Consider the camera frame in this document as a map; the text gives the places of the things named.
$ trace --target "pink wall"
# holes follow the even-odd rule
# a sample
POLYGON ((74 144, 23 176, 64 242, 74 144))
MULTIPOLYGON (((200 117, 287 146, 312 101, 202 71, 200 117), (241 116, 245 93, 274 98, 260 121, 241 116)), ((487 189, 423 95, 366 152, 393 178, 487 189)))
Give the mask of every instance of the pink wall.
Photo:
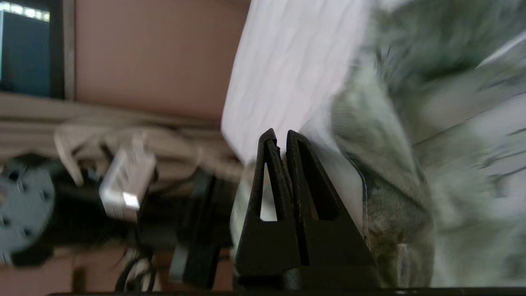
POLYGON ((240 0, 76 0, 76 96, 219 120, 248 13, 240 0))

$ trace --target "black frame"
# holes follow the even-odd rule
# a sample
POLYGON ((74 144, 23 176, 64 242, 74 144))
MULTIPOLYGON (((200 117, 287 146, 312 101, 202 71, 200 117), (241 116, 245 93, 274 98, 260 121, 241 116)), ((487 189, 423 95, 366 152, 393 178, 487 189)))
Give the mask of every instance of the black frame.
POLYGON ((8 2, 49 11, 49 97, 65 99, 63 0, 9 0, 8 2))

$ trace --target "screw hole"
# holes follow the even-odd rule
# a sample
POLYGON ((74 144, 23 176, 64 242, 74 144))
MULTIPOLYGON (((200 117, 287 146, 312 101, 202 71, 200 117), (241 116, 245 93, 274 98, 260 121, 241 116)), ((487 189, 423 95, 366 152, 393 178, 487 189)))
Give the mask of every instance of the screw hole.
POLYGON ((48 201, 51 198, 51 195, 47 193, 46 191, 42 191, 41 196, 42 196, 42 199, 45 201, 48 201))
POLYGON ((31 236, 31 230, 27 229, 27 228, 22 228, 22 235, 24 237, 28 237, 28 236, 31 236))
POLYGON ((13 182, 16 182, 16 181, 18 181, 18 178, 20 177, 20 174, 17 171, 13 171, 7 177, 9 178, 9 180, 11 180, 13 182))
POLYGON ((3 227, 9 227, 11 225, 11 221, 6 217, 0 217, 0 226, 3 227))

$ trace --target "black cable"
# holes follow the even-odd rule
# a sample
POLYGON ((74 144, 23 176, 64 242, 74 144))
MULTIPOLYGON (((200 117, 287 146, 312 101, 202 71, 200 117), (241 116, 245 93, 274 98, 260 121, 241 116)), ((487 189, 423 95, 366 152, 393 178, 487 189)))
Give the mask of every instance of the black cable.
POLYGON ((181 179, 181 180, 177 180, 175 181, 174 183, 166 186, 165 188, 162 188, 162 189, 159 189, 159 190, 155 190, 155 191, 151 191, 148 195, 153 195, 153 196, 162 196, 172 190, 176 190, 178 188, 180 188, 181 186, 187 184, 188 182, 192 181, 195 176, 197 175, 197 173, 199 172, 199 168, 195 169, 194 172, 192 172, 192 174, 184 179, 181 179))
POLYGON ((144 255, 139 255, 133 259, 131 259, 126 266, 124 267, 123 271, 120 273, 119 278, 117 279, 117 283, 115 284, 115 292, 124 292, 126 288, 126 282, 128 280, 128 276, 130 275, 131 270, 139 261, 142 259, 146 259, 147 257, 144 255))

